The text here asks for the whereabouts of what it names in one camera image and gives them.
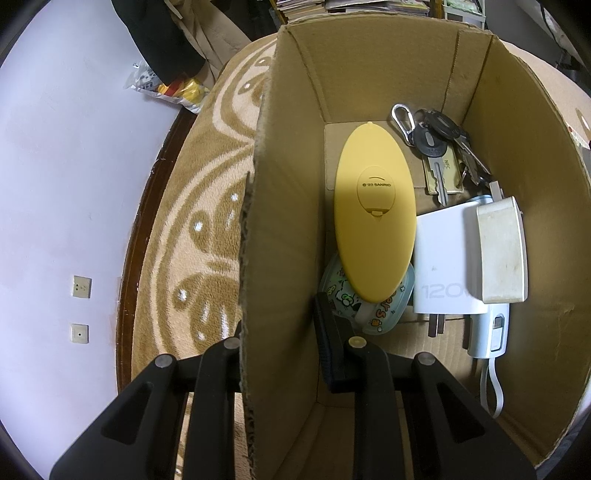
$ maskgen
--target black metal bracket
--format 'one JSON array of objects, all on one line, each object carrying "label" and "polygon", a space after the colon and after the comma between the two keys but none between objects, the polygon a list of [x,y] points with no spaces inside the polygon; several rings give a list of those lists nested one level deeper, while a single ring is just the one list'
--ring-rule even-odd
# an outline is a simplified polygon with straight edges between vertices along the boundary
[{"label": "black metal bracket", "polygon": [[[396,390],[416,480],[535,479],[527,458],[432,354],[384,352],[334,316],[325,293],[314,298],[313,312],[329,390],[355,393],[353,479],[406,478]],[[230,337],[200,356],[156,357],[58,460],[50,480],[173,479],[189,392],[182,478],[232,480],[239,344]]]},{"label": "black metal bracket", "polygon": [[347,319],[333,315],[326,293],[314,299],[314,327],[329,390],[355,392],[355,480],[406,478],[396,390],[416,480],[536,478],[525,455],[432,354],[391,355],[356,336]]},{"label": "black metal bracket", "polygon": [[203,355],[156,357],[55,464],[50,480],[170,480],[189,392],[193,404],[183,479],[233,479],[236,337]]}]

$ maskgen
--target screw head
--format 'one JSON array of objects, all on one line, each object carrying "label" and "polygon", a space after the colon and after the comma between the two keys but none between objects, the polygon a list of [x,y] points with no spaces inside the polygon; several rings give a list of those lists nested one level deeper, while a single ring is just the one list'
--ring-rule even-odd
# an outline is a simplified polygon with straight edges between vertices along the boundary
[{"label": "screw head", "polygon": [[363,348],[367,344],[367,340],[363,337],[355,336],[349,339],[349,345],[353,348]]},{"label": "screw head", "polygon": [[235,350],[240,347],[240,339],[236,337],[228,337],[223,341],[223,345],[228,350]]},{"label": "screw head", "polygon": [[435,357],[432,353],[421,352],[420,354],[418,354],[418,362],[421,365],[432,365],[435,363]]},{"label": "screw head", "polygon": [[173,364],[173,356],[167,353],[163,353],[162,355],[156,357],[154,363],[158,368],[170,367],[170,365]]}]

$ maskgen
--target metal carabiner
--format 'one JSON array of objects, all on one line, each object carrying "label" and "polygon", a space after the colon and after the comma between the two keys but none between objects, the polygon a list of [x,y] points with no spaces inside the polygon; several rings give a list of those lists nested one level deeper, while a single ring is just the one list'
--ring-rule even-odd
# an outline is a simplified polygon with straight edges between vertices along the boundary
[{"label": "metal carabiner", "polygon": [[[406,118],[404,120],[408,122],[408,124],[410,125],[410,129],[407,129],[405,125],[402,123],[402,119],[398,118],[398,116],[396,115],[396,110],[399,109],[404,110],[404,112],[406,113]],[[390,115],[392,116],[392,119],[396,122],[400,131],[402,132],[402,136],[404,137],[404,143],[406,143],[409,147],[414,147],[413,132],[415,128],[415,123],[410,108],[408,108],[403,103],[397,103],[392,107]]]}]

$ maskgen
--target beige rug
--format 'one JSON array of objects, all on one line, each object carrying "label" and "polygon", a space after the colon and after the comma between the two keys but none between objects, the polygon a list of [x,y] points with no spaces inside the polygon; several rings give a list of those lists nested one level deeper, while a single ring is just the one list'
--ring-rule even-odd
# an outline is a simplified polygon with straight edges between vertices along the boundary
[{"label": "beige rug", "polygon": [[[139,281],[133,377],[159,353],[178,359],[203,353],[230,336],[241,319],[239,217],[274,49],[272,35],[228,63],[178,156]],[[235,404],[236,478],[243,480],[250,473],[241,398]],[[183,456],[181,441],[177,476]]]}]

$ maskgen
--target black key head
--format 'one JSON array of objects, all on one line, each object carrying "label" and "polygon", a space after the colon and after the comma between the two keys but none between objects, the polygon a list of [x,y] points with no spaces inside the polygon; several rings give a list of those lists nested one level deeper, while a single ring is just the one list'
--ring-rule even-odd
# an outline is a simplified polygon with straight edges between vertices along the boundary
[{"label": "black key head", "polygon": [[448,140],[459,138],[463,130],[444,113],[438,110],[428,110],[425,112],[425,121],[433,130]]},{"label": "black key head", "polygon": [[415,126],[413,141],[417,150],[427,157],[439,158],[447,151],[447,141],[424,123]]}]

